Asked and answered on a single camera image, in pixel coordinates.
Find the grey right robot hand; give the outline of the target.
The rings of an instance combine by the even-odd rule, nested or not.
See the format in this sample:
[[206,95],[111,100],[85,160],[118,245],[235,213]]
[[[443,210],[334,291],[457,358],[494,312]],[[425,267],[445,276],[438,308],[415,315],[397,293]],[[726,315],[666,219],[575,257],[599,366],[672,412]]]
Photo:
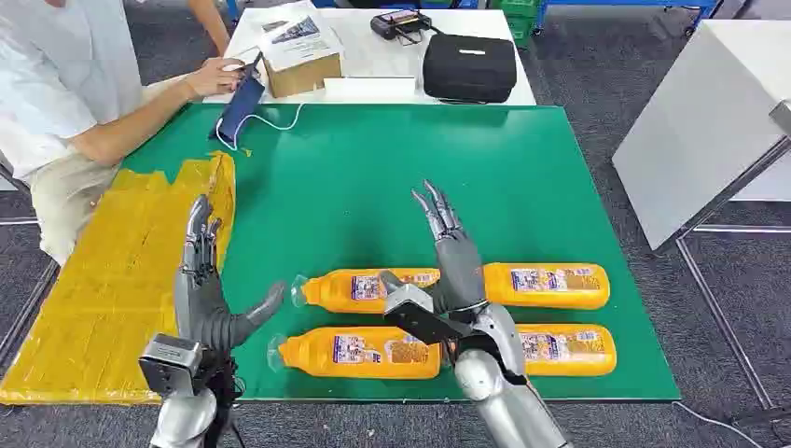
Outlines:
[[391,271],[379,272],[387,293],[385,311],[390,313],[408,301],[435,315],[473,309],[486,301],[477,246],[441,189],[428,180],[423,185],[426,195],[416,190],[411,194],[423,209],[433,236],[439,279],[419,287],[401,281]]

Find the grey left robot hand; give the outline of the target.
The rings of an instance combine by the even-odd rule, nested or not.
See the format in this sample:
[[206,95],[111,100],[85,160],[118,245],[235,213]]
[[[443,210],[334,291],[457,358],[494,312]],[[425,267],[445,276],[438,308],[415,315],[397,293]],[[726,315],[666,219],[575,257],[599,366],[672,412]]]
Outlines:
[[173,305],[181,338],[229,354],[278,311],[286,285],[273,284],[260,303],[244,313],[232,313],[223,294],[217,264],[217,231],[222,220],[211,219],[212,212],[213,207],[204,194],[190,208],[181,261],[174,276]]

